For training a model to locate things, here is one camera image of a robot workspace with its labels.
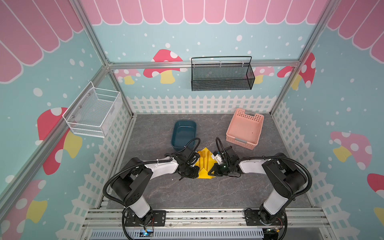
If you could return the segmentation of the yellow paper napkin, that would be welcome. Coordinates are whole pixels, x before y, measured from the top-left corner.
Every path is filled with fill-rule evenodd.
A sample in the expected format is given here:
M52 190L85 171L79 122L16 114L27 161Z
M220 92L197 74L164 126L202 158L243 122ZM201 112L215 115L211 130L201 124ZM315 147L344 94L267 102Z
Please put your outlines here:
M214 164L217 163L212 157L213 153L209 149L204 148L201 151L198 151L198 154L200 155L200 158L195 164L195 166L200 168L198 179L213 179L215 176L209 175L209 171L213 168Z

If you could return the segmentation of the orange plastic knife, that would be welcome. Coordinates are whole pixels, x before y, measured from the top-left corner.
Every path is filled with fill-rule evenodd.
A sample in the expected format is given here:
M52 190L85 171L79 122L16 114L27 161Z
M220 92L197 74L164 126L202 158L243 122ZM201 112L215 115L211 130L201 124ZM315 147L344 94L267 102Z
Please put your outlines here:
M210 164L210 159L209 159L209 157L210 157L210 154L209 154L209 152L210 151L206 151L206 154L207 154L207 156L206 156L206 170L208 171L209 170L209 164Z

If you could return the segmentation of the dark teal plastic tub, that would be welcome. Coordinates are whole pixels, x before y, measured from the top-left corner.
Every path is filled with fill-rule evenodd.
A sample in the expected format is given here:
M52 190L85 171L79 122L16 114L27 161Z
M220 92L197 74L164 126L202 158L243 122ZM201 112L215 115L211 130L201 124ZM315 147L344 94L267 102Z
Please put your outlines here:
M196 137L197 124L191 120L179 120L174 125L171 145L175 151L182 150L184 146Z

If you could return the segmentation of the orange plastic fork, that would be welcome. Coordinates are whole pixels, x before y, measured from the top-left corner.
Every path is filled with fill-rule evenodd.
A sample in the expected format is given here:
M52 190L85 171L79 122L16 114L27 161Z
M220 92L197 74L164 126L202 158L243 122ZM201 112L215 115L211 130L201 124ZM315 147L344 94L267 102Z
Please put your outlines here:
M205 169L205 167L206 167L206 156L207 156L206 152L202 152L202 159L201 159L202 169Z

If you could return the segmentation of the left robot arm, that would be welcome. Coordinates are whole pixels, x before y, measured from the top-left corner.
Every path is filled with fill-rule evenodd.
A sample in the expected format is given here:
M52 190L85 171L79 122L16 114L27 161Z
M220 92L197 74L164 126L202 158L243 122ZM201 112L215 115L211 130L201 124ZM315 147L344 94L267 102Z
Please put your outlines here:
M168 174L177 173L181 178L196 179L200 168L196 166L200 155L188 147L163 159L141 161L132 158L125 167L113 175L103 186L103 196L129 209L138 218L151 215L152 208L143 197L151 180Z

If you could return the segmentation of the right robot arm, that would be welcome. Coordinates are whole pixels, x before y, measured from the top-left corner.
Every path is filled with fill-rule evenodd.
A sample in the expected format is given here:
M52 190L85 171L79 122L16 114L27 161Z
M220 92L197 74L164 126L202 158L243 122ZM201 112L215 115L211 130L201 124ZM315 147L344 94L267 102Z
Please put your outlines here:
M308 169L283 153L239 158L233 148L228 147L221 152L215 151L211 157L216 162L209 169L209 176L240 177L244 174L264 174L268 177L273 190L259 210L245 210L247 225L269 226L274 224L276 219L281 220L285 208L296 197L308 192L313 184Z

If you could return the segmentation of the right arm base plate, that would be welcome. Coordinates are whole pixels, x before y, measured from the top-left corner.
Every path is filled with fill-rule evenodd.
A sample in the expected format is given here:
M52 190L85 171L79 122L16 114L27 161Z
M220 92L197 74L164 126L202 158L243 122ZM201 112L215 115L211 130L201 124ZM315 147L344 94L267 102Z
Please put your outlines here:
M278 226L282 227L286 223L287 216L284 211L279 211L275 215L271 215L264 209L250 209L244 210L245 220L247 226Z

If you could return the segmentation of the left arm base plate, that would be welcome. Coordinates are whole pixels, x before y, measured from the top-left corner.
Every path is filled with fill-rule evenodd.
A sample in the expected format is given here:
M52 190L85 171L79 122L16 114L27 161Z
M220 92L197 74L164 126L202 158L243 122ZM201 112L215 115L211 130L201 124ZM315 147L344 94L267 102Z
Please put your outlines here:
M136 214L125 214L126 227L164 227L166 211L150 210L144 217L139 218Z

